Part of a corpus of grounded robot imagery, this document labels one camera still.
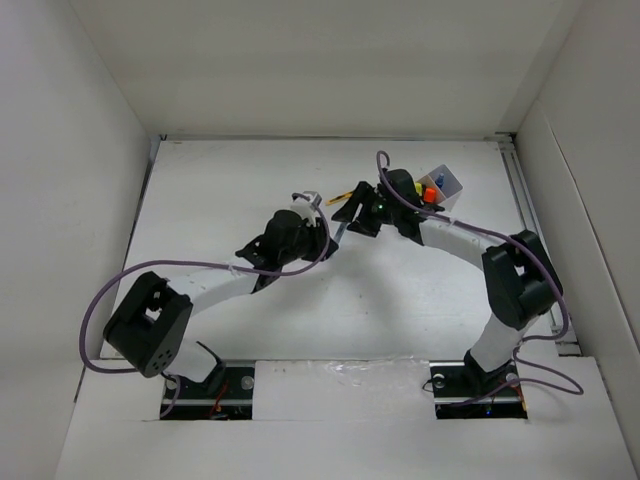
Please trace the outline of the yellow utility knife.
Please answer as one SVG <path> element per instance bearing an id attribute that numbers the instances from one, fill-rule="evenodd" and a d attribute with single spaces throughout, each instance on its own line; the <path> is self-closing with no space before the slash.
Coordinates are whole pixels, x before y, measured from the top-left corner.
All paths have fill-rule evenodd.
<path id="1" fill-rule="evenodd" d="M 340 195 L 338 195 L 336 197 L 333 197 L 333 198 L 327 200 L 325 202 L 325 205 L 326 206 L 332 206 L 332 205 L 339 204 L 341 202 L 347 201 L 347 200 L 349 200 L 351 198 L 352 194 L 353 194 L 352 191 L 340 194 Z"/>

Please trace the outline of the orange cap highlighter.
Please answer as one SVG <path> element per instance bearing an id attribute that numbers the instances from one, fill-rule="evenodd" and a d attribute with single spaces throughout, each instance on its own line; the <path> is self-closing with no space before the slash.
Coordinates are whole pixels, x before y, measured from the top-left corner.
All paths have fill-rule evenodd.
<path id="1" fill-rule="evenodd" d="M 427 188 L 423 194 L 423 200 L 425 203 L 434 203 L 436 201 L 437 192 L 433 188 Z"/>

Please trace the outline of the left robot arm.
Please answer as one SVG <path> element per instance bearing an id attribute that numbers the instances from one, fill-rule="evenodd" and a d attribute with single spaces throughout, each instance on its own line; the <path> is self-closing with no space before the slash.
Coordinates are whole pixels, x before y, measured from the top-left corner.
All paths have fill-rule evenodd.
<path id="1" fill-rule="evenodd" d="M 201 396 L 222 387 L 225 362 L 209 347 L 184 339 L 196 315 L 232 298 L 260 292 L 297 260 L 322 262 L 338 244 L 320 218 L 279 210 L 262 234 L 235 252 L 233 267 L 205 268 L 173 279 L 140 275 L 112 314 L 103 338 L 146 378 L 164 374 Z"/>

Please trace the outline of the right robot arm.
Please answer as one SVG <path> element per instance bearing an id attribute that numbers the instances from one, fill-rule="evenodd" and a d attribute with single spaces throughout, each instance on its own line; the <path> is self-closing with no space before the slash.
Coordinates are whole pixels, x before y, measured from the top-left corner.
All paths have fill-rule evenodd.
<path id="1" fill-rule="evenodd" d="M 465 353 L 461 372 L 467 396 L 507 387 L 527 331 L 553 306 L 563 306 L 561 282 L 540 238 L 530 230 L 506 236 L 453 220 L 432 180 L 415 181 L 404 169 L 380 171 L 379 183 L 361 181 L 333 202 L 332 219 L 354 233 L 376 237 L 384 225 L 421 246 L 448 253 L 479 269 L 491 316 Z"/>

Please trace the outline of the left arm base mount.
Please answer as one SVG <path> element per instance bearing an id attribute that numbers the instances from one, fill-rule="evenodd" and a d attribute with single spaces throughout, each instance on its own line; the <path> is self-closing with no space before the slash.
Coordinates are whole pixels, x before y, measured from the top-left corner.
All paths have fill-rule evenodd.
<path id="1" fill-rule="evenodd" d="M 164 421 L 245 421 L 253 414 L 256 362 L 225 361 L 204 343 L 185 343 L 164 374 Z"/>

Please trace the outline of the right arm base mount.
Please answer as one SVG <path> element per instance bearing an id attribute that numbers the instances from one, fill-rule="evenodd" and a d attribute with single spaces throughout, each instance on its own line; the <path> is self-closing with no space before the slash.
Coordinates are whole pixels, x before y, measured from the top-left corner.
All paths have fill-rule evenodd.
<path id="1" fill-rule="evenodd" d="M 528 418 L 524 395 L 515 380 L 512 362 L 497 373 L 478 379 L 463 361 L 429 363 L 423 390 L 433 395 L 438 420 Z"/>

